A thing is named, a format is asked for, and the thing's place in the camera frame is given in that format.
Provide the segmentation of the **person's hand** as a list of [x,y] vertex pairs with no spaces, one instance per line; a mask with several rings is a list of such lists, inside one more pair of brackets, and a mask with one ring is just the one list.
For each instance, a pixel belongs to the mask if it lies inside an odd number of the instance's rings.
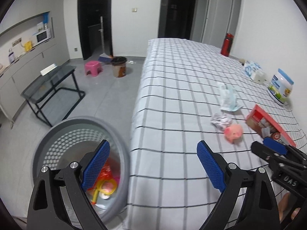
[[296,215],[299,213],[301,209],[300,207],[292,211],[292,208],[295,204],[294,199],[295,197],[292,196],[290,192],[287,192],[283,196],[281,201],[278,203],[278,213],[279,213],[280,222],[282,222],[290,212],[291,212],[291,217],[290,217],[291,220],[293,220],[296,217]]

